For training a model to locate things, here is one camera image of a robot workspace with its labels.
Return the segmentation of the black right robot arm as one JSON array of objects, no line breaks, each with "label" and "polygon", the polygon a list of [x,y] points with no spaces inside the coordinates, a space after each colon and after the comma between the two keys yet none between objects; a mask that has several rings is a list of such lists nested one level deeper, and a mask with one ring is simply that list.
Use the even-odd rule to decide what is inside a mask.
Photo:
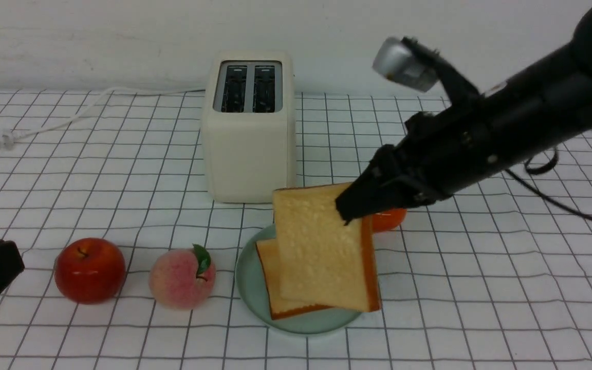
[{"label": "black right robot arm", "polygon": [[440,82],[451,105],[437,114],[416,113],[404,122],[406,136],[397,145],[376,150],[336,199],[346,223],[430,206],[592,130],[592,7],[568,44],[484,93],[410,37],[387,38],[372,67],[422,92]]}]

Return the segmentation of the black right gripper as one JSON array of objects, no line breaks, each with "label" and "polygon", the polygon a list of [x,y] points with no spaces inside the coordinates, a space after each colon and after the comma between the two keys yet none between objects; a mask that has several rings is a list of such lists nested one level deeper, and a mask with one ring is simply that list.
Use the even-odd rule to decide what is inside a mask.
[{"label": "black right gripper", "polygon": [[408,134],[376,150],[362,175],[336,197],[345,224],[447,199],[490,175],[492,133],[485,122],[441,123],[418,114],[406,124]]}]

